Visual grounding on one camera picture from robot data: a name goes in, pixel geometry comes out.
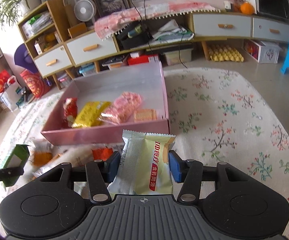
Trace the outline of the orange white snack packet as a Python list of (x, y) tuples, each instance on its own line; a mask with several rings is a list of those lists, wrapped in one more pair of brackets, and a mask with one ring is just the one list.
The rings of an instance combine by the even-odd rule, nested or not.
[(106, 161), (111, 157), (113, 154), (113, 149), (112, 148), (98, 148), (95, 150), (92, 150), (92, 155), (94, 160), (102, 160)]

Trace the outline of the pale green biscuit packet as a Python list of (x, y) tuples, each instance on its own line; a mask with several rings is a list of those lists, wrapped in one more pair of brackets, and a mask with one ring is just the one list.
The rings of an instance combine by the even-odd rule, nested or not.
[(171, 194), (168, 152), (176, 142), (170, 134), (124, 130), (124, 148), (117, 175), (108, 190), (116, 194)]

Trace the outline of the green snack pack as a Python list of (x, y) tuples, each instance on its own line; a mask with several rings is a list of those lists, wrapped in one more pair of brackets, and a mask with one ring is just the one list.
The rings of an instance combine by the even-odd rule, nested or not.
[(16, 144), (14, 149), (12, 150), (9, 157), (4, 162), (3, 169), (5, 168), (17, 168), (21, 171), (20, 174), (9, 175), (7, 178), (3, 179), (4, 187), (13, 186), (19, 177), (24, 173), (24, 166), (29, 159), (30, 153), (28, 149), (28, 145), (26, 144)]

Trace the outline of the lotus root chip packet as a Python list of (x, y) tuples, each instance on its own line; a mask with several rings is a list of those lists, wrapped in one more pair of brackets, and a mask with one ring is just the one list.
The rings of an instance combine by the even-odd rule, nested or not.
[(60, 154), (53, 154), (53, 145), (46, 139), (33, 139), (33, 172), (34, 178), (38, 178), (42, 174), (41, 168), (48, 163), (55, 161)]

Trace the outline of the yellow snack packet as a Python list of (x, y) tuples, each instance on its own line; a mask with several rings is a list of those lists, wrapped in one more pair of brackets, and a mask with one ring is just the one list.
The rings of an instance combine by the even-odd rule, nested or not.
[(90, 101), (87, 102), (82, 110), (78, 113), (72, 128), (88, 128), (100, 124), (101, 113), (109, 107), (109, 101)]

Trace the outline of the pink nougat pack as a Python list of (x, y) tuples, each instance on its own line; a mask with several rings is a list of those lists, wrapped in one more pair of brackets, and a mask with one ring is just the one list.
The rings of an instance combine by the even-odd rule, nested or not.
[(141, 103), (140, 94), (123, 92), (101, 113), (99, 119), (114, 125), (125, 123)]

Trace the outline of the clear wafer pack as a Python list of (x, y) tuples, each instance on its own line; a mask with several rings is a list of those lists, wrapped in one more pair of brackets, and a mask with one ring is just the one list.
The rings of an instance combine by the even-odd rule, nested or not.
[(155, 109), (138, 109), (134, 112), (134, 122), (153, 121), (157, 119)]

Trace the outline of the red candy bag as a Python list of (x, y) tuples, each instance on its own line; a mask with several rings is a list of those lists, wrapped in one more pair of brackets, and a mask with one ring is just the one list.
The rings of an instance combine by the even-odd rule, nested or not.
[(67, 98), (63, 102), (63, 128), (70, 128), (78, 114), (77, 98)]

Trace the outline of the white shopping bag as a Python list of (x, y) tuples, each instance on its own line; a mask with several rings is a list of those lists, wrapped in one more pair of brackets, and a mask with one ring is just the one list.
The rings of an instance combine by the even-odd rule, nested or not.
[(0, 99), (10, 111), (17, 110), (24, 102), (23, 87), (16, 77), (6, 70), (0, 72)]

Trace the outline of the red shoe box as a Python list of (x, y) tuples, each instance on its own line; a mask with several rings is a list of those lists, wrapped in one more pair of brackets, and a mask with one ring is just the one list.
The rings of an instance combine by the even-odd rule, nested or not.
[(136, 58), (130, 57), (127, 59), (128, 65), (135, 65), (135, 64), (143, 64), (143, 63), (150, 63), (150, 62), (158, 62), (159, 60), (159, 55), (141, 55)]

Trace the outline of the yellow egg tray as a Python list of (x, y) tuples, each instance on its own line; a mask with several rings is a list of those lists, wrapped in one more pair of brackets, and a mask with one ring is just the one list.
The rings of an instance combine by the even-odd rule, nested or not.
[(208, 46), (208, 53), (211, 61), (244, 62), (242, 54), (236, 48), (232, 48), (229, 45), (212, 44)]

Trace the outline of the wooden tv cabinet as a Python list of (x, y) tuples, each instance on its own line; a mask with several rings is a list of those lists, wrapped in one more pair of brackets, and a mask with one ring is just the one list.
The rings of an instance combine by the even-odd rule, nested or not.
[(42, 77), (132, 51), (208, 41), (289, 41), (289, 20), (226, 12), (199, 2), (144, 5), (100, 18), (91, 30), (70, 25), (61, 0), (48, 0), (18, 23)]

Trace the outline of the black storage tray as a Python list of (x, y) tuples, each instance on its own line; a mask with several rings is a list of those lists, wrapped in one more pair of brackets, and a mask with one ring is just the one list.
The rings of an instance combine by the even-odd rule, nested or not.
[(143, 46), (152, 40), (152, 35), (146, 24), (135, 21), (116, 35), (116, 39), (124, 50)]

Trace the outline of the white decorative box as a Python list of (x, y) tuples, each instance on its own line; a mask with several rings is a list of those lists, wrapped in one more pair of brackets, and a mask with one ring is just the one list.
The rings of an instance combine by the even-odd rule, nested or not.
[(243, 49), (257, 63), (277, 64), (281, 48), (278, 44), (268, 41), (244, 39)]

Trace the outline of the orange fruits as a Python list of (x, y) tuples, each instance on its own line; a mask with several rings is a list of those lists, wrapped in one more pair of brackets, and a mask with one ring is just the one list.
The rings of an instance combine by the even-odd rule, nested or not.
[(247, 0), (224, 0), (224, 8), (227, 12), (240, 12), (244, 15), (255, 13), (254, 7)]

